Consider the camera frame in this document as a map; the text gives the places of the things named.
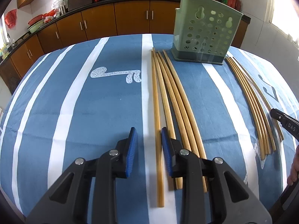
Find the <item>person's right hand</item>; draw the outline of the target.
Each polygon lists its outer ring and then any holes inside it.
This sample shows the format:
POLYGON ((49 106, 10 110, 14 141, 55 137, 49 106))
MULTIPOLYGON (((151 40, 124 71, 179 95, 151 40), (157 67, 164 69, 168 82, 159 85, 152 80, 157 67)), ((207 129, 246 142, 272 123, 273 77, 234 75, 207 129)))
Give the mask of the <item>person's right hand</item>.
POLYGON ((290 174, 287 178, 287 184, 289 186, 293 185, 298 180, 299 172, 299 146, 296 147, 295 156, 291 164, 290 174))

